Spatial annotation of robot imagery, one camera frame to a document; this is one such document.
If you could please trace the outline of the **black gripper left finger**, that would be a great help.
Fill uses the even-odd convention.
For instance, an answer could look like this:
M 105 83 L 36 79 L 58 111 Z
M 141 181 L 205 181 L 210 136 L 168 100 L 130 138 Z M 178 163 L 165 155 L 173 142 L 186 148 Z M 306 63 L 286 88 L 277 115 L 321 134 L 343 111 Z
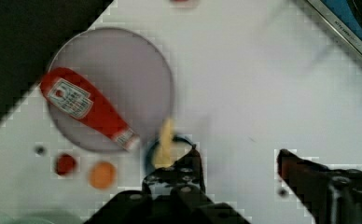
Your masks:
M 206 192 L 202 158 L 196 145 L 192 145 L 188 153 L 170 167 L 157 168 L 150 172 L 143 179 L 142 191 L 156 199 L 159 196 L 169 196 L 174 188 L 185 185 Z

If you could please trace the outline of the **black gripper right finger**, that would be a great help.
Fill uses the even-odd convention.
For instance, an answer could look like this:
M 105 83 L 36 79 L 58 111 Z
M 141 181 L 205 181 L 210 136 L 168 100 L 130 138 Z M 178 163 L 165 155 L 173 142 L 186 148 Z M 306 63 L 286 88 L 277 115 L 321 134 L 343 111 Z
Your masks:
M 279 152 L 276 161 L 278 175 L 315 224 L 362 224 L 362 171 L 330 169 L 287 149 Z

